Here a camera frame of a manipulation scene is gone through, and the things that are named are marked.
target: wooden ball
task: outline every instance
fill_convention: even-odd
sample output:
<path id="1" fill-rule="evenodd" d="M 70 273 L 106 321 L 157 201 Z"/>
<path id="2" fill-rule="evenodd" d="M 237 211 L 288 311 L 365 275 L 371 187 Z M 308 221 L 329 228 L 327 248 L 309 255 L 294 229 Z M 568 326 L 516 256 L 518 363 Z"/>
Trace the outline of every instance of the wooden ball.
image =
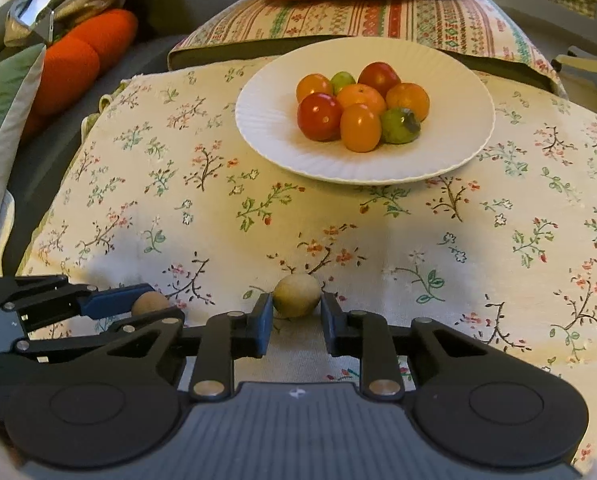
<path id="1" fill-rule="evenodd" d="M 157 310 L 165 310 L 169 308 L 170 302 L 168 299 L 155 290 L 146 292 L 139 297 L 132 305 L 132 316 L 141 316 Z"/>
<path id="2" fill-rule="evenodd" d="M 321 286 L 309 274 L 290 274 L 278 282 L 272 299 L 282 316 L 309 316 L 321 301 Z"/>

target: orange plush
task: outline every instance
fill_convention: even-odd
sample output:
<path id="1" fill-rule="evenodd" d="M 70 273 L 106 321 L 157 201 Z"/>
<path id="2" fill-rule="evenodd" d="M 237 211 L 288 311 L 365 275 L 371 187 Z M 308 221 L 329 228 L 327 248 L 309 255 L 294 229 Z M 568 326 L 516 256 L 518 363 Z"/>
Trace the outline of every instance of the orange plush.
<path id="1" fill-rule="evenodd" d="M 73 28 L 68 38 L 79 38 L 98 54 L 101 74 L 116 65 L 136 37 L 138 20 L 129 10 L 108 10 Z"/>
<path id="2" fill-rule="evenodd" d="M 117 64 L 136 37 L 138 20 L 112 9 L 81 23 L 50 46 L 21 143 L 32 140 L 53 116 L 76 103 L 99 75 Z"/>
<path id="3" fill-rule="evenodd" d="M 58 40 L 45 54 L 32 111 L 51 116 L 70 107 L 94 84 L 100 68 L 98 54 L 85 41 Z"/>
<path id="4" fill-rule="evenodd" d="M 25 121 L 25 127 L 21 132 L 21 146 L 27 144 L 28 140 L 36 137 L 36 135 L 43 131 L 49 123 L 49 117 L 44 117 L 34 113 L 34 111 L 30 111 L 30 114 L 27 116 L 27 121 Z"/>

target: rounded pad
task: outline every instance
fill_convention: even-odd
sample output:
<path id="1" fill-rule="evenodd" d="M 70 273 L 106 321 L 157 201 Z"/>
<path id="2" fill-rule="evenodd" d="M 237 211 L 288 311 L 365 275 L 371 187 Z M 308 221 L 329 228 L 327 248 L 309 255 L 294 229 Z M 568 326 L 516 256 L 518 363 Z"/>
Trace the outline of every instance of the rounded pad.
<path id="1" fill-rule="evenodd" d="M 138 20 L 129 10 L 112 9 L 77 25 L 67 35 L 85 41 L 98 54 L 101 74 L 116 65 L 136 38 Z"/>
<path id="2" fill-rule="evenodd" d="M 99 57 L 84 41 L 69 36 L 48 48 L 32 112 L 52 116 L 77 102 L 99 75 Z"/>

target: floral tablecloth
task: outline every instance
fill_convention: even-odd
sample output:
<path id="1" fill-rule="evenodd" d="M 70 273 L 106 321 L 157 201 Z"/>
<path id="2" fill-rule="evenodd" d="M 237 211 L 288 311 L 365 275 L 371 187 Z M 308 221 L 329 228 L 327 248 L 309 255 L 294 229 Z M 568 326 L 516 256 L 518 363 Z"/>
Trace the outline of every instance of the floral tablecloth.
<path id="1" fill-rule="evenodd" d="M 134 78 L 87 137 L 21 273 L 149 282 L 202 324 L 308 272 L 346 310 L 434 317 L 561 375 L 590 409 L 576 465 L 597 457 L 597 115 L 480 75 L 496 128 L 469 164 L 417 184 L 337 186 L 276 168 L 240 137 L 234 104 L 269 60 Z M 277 319 L 266 358 L 236 364 L 239 381 L 357 371 L 326 354 L 317 316 Z M 411 385 L 405 359 L 402 373 Z"/>

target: gray sofa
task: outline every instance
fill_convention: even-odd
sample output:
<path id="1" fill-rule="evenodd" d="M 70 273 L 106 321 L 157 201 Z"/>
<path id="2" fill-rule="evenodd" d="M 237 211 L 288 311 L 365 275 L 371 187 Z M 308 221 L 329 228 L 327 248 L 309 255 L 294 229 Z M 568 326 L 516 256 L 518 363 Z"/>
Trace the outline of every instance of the gray sofa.
<path id="1" fill-rule="evenodd" d="M 34 229 L 60 187 L 81 142 L 83 118 L 98 111 L 99 98 L 113 92 L 121 79 L 141 73 L 166 72 L 166 58 L 176 43 L 236 0 L 126 0 L 138 16 L 134 45 L 121 62 L 104 74 L 82 99 L 59 115 L 36 139 L 20 148 L 8 183 L 14 197 L 14 228 L 3 255 L 3 272 L 14 274 Z M 3 47 L 5 17 L 0 9 L 0 60 L 16 49 Z"/>

